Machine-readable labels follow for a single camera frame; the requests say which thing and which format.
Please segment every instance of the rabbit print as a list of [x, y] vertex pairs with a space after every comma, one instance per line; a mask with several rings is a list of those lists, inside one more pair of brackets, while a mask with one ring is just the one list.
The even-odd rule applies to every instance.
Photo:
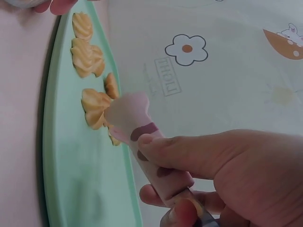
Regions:
[[303, 46], [303, 36], [298, 35], [298, 29], [294, 24], [290, 23], [288, 29], [277, 34], [296, 43], [298, 46]]

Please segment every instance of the white flower print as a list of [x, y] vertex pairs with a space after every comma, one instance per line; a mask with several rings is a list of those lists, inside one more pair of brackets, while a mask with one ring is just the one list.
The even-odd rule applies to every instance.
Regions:
[[195, 35], [177, 35], [172, 44], [165, 48], [168, 56], [175, 57], [176, 63], [181, 66], [190, 66], [195, 61], [205, 61], [208, 57], [204, 49], [206, 41], [203, 37]]

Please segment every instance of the pink surface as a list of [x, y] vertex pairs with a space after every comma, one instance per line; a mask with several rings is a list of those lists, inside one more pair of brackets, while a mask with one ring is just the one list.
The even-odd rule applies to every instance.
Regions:
[[[107, 2], [94, 4], [108, 34]], [[44, 203], [39, 205], [43, 195], [38, 196], [38, 188], [43, 184], [37, 179], [42, 176], [40, 123], [45, 93], [42, 75], [55, 20], [49, 11], [36, 14], [17, 10], [0, 0], [2, 227], [39, 227], [46, 222]]]
[[138, 149], [138, 139], [143, 134], [164, 137], [148, 115], [149, 99], [144, 92], [126, 94], [115, 99], [105, 111], [106, 120], [114, 126], [110, 133], [118, 138], [128, 138], [127, 144], [138, 161], [146, 177], [167, 207], [171, 207], [172, 199], [186, 188], [194, 185], [188, 172], [167, 169], [149, 162]]

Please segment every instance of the cream-colored dough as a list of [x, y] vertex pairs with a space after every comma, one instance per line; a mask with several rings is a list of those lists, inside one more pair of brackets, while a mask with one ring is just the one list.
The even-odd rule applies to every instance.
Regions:
[[110, 97], [94, 89], [87, 88], [82, 90], [81, 103], [85, 112], [102, 109], [103, 111], [109, 107]]
[[112, 99], [119, 98], [118, 84], [112, 72], [109, 73], [105, 79], [105, 90], [106, 94], [108, 94]]
[[109, 107], [110, 97], [94, 89], [87, 88], [82, 91], [81, 103], [85, 113], [85, 119], [89, 127], [94, 130], [105, 126], [104, 110]]
[[101, 109], [89, 111], [85, 113], [85, 119], [89, 127], [91, 127], [93, 130], [98, 130], [103, 126], [105, 121], [104, 111]]
[[72, 15], [72, 28], [77, 38], [89, 42], [93, 36], [93, 25], [89, 16], [83, 12]]
[[71, 41], [72, 63], [81, 78], [87, 77], [93, 69], [93, 51], [89, 43], [74, 38]]
[[111, 139], [111, 141], [112, 141], [112, 144], [113, 144], [114, 146], [119, 146], [119, 145], [121, 144], [121, 142], [120, 142], [119, 140], [117, 140], [115, 137], [113, 137], [113, 136], [110, 134], [110, 132], [109, 132], [109, 130], [110, 130], [111, 127], [112, 127], [112, 125], [109, 125], [109, 126], [108, 126], [108, 136], [110, 137], [110, 139]]
[[94, 61], [92, 72], [96, 75], [96, 77], [99, 77], [102, 75], [105, 69], [103, 52], [96, 45], [92, 45], [92, 50], [93, 50], [93, 61]]

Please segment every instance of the light green surface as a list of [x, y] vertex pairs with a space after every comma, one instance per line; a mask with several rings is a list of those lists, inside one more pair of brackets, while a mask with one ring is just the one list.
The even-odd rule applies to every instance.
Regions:
[[94, 6], [79, 1], [62, 16], [47, 82], [43, 165], [47, 211], [52, 227], [141, 227], [128, 148], [113, 147], [107, 128], [90, 129], [81, 106], [84, 88], [104, 91], [103, 78], [81, 79], [71, 61], [74, 12], [93, 21], [91, 44], [104, 52], [106, 68], [118, 75]]

